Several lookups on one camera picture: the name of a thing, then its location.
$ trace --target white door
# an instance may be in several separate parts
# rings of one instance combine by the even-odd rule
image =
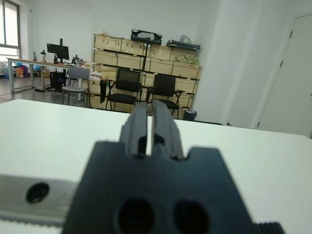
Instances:
[[[284,62],[258,129],[308,136],[312,130],[312,15],[295,20]]]

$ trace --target white wall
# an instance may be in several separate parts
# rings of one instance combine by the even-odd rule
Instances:
[[[312,0],[299,0],[291,3],[291,14],[300,17],[312,14]]]
[[[284,33],[284,37],[280,42],[280,51],[278,54],[279,61],[277,64],[280,64],[280,61],[283,60],[284,56],[286,55],[286,51],[288,48],[289,43],[289,33],[293,28],[293,24],[296,17],[301,17],[305,15],[312,14],[312,1],[311,0],[297,0],[297,1],[289,1],[288,5],[288,15],[287,19],[285,20],[286,31]],[[277,78],[279,69],[272,72],[272,76],[270,77],[269,82],[266,84],[265,91],[260,99],[258,109],[254,116],[254,120],[252,126],[255,126],[259,121],[261,121],[261,117],[264,114],[264,111],[267,107],[268,100],[270,98],[273,86],[275,84],[275,80]]]
[[[109,35],[130,38],[131,29],[163,35],[162,44],[197,35],[201,0],[94,0],[92,28]]]
[[[243,56],[257,0],[222,0],[215,32],[193,104],[197,120],[221,122]]]
[[[199,52],[200,64],[204,65],[209,53],[211,40],[215,32],[216,20],[219,14],[221,0],[202,0],[200,21],[196,43],[201,45]]]
[[[257,110],[268,96],[267,85],[275,79],[282,61],[282,41],[289,39],[288,20],[289,6],[284,0],[262,1],[246,63],[223,113],[224,122],[236,127],[257,126]]]
[[[86,60],[91,59],[92,29],[91,4],[79,0],[34,0],[33,48],[40,57],[47,43],[69,47],[69,59],[76,54]],[[53,62],[54,54],[47,53],[47,61]]]
[[[198,120],[253,127],[287,15],[284,0],[222,0],[194,101]]]

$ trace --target window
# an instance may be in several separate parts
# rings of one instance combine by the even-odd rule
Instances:
[[[0,0],[0,62],[20,58],[20,7]]]

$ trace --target gray floor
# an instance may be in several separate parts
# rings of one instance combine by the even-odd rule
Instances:
[[[50,84],[50,79],[46,78],[44,82],[45,82],[45,85]],[[16,78],[15,83],[14,83],[16,87],[30,85],[30,84],[31,84],[30,78]],[[40,77],[35,77],[35,85],[37,85],[37,88],[42,88],[43,83],[42,83],[42,80],[40,81]],[[69,105],[84,107],[84,102],[78,101],[77,98],[78,98],[78,95],[71,94]],[[5,103],[7,101],[14,100],[14,99],[26,99],[26,100],[62,104],[62,93],[57,92],[57,91],[46,91],[42,93],[42,92],[36,92],[35,89],[27,89],[27,90],[22,90],[18,92],[15,91],[14,93],[11,93],[9,80],[0,78],[0,104]],[[64,98],[64,103],[67,104],[67,95]]]

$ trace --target white table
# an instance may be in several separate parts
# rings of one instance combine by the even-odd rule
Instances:
[[[118,141],[128,116],[28,100],[0,104],[0,174],[79,181],[94,142]],[[253,221],[279,221],[288,234],[311,232],[312,140],[175,122],[185,154],[194,146],[221,150]],[[0,233],[59,232],[55,228],[0,221]]]
[[[69,69],[69,68],[71,68],[71,66],[67,66],[67,65],[64,65],[64,64],[60,64],[60,63],[33,61],[33,60],[30,60],[30,59],[22,59],[22,58],[7,58],[7,59],[8,59],[8,68],[9,68],[9,79],[10,79],[11,92],[15,92],[15,91],[18,91],[18,90],[23,90],[23,89],[31,89],[31,88],[35,87],[35,84],[34,84],[34,65],[41,66],[40,77],[42,79],[44,88],[45,88],[44,76],[43,76],[43,67],[44,66],[50,66],[50,67],[56,67],[56,68],[62,68],[62,69]],[[17,63],[17,62],[29,64],[30,78],[32,80],[32,84],[31,85],[26,85],[26,86],[21,86],[21,87],[15,87],[14,86],[14,75],[13,75],[12,63]],[[78,79],[78,87],[79,88],[82,87],[81,79]],[[79,101],[81,100],[81,94],[78,94],[78,100]]]

